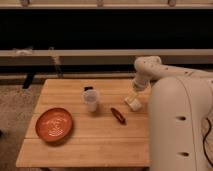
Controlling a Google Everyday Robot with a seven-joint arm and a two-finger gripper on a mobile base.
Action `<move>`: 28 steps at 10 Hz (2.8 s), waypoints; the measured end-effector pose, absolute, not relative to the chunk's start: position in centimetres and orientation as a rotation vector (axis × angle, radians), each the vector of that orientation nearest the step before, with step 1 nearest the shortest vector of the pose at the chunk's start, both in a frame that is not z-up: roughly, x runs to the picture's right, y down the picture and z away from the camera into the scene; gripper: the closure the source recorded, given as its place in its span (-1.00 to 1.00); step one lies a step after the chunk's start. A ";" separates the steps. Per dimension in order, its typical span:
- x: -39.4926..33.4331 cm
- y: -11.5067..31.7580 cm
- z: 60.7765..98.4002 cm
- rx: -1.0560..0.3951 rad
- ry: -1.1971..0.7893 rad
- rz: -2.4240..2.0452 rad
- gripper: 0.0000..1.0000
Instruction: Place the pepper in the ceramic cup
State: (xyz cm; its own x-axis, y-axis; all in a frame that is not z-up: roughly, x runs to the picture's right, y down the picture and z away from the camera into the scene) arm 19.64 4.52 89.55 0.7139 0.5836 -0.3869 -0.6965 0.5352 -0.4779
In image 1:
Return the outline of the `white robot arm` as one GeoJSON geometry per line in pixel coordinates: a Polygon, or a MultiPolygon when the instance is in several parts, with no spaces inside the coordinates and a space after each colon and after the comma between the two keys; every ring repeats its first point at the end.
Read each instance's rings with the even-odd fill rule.
{"type": "Polygon", "coordinates": [[[137,95],[151,89],[148,102],[150,171],[210,171],[202,121],[213,114],[213,72],[164,65],[158,56],[138,57],[132,81],[137,95]]]}

